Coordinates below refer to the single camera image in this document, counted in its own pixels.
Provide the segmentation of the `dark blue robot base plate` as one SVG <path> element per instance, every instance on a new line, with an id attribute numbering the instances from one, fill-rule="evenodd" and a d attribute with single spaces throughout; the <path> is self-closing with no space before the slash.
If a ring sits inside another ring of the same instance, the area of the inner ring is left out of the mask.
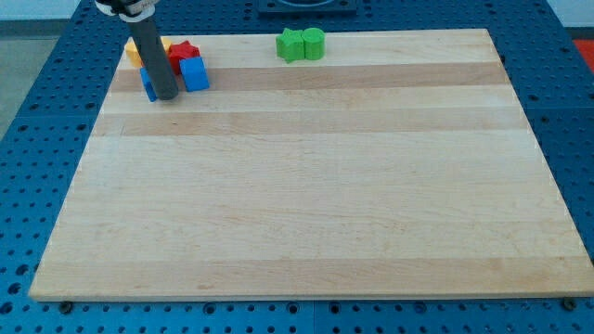
<path id="1" fill-rule="evenodd" d="M 358 0 L 256 0 L 260 16 L 355 14 Z"/>

